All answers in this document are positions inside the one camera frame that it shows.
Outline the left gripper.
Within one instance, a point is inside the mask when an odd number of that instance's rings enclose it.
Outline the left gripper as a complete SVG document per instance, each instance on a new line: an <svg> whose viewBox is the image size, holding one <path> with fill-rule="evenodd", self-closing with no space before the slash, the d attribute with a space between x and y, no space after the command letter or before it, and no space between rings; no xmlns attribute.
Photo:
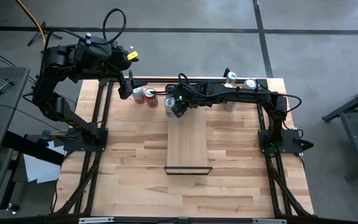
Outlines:
<svg viewBox="0 0 358 224"><path fill-rule="evenodd" d="M129 52L126 51L122 46L112 47L112 72L121 73L122 71L128 70L132 63L135 62L135 58L128 59ZM139 88L146 86L147 82L144 81L133 81L132 87Z"/></svg>

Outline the red Fanta can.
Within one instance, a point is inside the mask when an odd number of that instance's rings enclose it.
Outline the red Fanta can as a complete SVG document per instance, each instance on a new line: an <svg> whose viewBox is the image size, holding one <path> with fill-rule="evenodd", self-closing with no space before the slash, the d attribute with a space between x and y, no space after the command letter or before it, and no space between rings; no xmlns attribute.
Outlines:
<svg viewBox="0 0 358 224"><path fill-rule="evenodd" d="M144 91L144 97L147 105L151 108L158 106L158 98L153 88L148 88Z"/></svg>

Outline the black tripod stand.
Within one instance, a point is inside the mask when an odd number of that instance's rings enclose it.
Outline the black tripod stand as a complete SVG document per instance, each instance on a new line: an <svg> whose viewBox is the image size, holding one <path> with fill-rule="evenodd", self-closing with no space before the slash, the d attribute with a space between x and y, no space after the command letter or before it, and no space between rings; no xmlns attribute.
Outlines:
<svg viewBox="0 0 358 224"><path fill-rule="evenodd" d="M41 25L40 25L40 28L42 29L43 33L44 33L44 36L47 37L50 33L49 30L46 30L46 22L43 22ZM59 40L62 40L63 37L60 36L60 35L57 35L57 34L52 34L51 35L52 37L55 37L56 39L59 39ZM37 39L41 39L42 38L42 34L41 34L41 31L37 31L35 33L35 35L30 39L30 41L27 43L27 46L30 47Z"/></svg>

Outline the black metal beam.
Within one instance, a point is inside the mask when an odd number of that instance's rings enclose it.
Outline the black metal beam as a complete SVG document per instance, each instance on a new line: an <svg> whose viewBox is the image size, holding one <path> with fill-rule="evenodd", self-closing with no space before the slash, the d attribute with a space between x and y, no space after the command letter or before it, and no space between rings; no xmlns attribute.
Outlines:
<svg viewBox="0 0 358 224"><path fill-rule="evenodd" d="M28 156L35 157L55 165L62 165L64 155L49 149L46 146L30 141L18 134L8 131L5 134L1 144L2 148L11 148L17 152L27 154Z"/></svg>

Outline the white paper sheets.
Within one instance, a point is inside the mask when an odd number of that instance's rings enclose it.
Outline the white paper sheets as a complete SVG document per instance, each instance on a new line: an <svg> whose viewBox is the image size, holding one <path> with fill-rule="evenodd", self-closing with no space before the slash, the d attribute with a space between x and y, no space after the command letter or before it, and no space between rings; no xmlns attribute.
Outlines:
<svg viewBox="0 0 358 224"><path fill-rule="evenodd" d="M37 184L41 184L59 178L61 165L36 159L27 154L24 155L24 164L28 182L36 181Z"/></svg>

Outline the black caster wheel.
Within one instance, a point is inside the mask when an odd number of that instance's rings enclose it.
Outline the black caster wheel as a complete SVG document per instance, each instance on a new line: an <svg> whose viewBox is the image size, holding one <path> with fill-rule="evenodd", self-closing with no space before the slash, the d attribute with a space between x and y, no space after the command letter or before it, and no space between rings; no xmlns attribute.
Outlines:
<svg viewBox="0 0 358 224"><path fill-rule="evenodd" d="M6 211L10 211L13 215L15 215L19 210L20 206L14 203L9 203L6 208Z"/></svg>

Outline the wooden shelf black metal frame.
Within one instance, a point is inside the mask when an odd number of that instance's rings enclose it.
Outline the wooden shelf black metal frame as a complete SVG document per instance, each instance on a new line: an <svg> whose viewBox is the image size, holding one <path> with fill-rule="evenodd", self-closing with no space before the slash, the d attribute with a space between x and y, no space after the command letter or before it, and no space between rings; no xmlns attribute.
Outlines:
<svg viewBox="0 0 358 224"><path fill-rule="evenodd" d="M208 175L206 112L203 107L188 108L181 118L168 117L168 175Z"/></svg>

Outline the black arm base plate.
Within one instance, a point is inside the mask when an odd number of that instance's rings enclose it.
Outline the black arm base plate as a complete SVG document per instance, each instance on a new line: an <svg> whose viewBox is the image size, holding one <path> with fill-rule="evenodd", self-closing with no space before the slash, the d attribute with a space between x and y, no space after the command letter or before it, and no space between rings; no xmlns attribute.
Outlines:
<svg viewBox="0 0 358 224"><path fill-rule="evenodd" d="M299 136L298 131L283 130L283 142L279 146L273 145L269 140L269 131L266 129L258 131L259 145L262 153L300 153L303 151L300 143L294 141Z"/></svg>
<svg viewBox="0 0 358 224"><path fill-rule="evenodd" d="M67 136L63 141L65 151L102 152L106 149L108 129L98 128L96 134L84 134L69 128Z"/></svg>

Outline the black aluminium rig frame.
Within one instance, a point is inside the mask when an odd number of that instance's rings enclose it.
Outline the black aluminium rig frame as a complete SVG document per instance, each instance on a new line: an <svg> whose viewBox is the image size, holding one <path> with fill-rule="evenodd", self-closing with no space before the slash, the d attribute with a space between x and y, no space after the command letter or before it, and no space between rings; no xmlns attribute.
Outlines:
<svg viewBox="0 0 358 224"><path fill-rule="evenodd" d="M233 114L206 110L208 175L168 175L168 121L164 108L149 109L110 94L106 149L75 152L64 162L57 207L43 224L78 224L80 218L114 217L114 223L252 223L253 218L305 224L313 207L298 156L261 152L258 131L267 116L254 104ZM144 114L150 112L151 118Z"/></svg>

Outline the silver metal bracket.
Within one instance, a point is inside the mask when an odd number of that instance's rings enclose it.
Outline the silver metal bracket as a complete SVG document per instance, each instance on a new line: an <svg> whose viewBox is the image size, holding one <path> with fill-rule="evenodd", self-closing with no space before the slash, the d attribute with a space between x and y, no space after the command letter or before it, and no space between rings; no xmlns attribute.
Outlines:
<svg viewBox="0 0 358 224"><path fill-rule="evenodd" d="M271 218L253 218L252 224L287 224L287 221Z"/></svg>
<svg viewBox="0 0 358 224"><path fill-rule="evenodd" d="M86 217L80 218L78 224L104 224L114 223L114 217Z"/></svg>

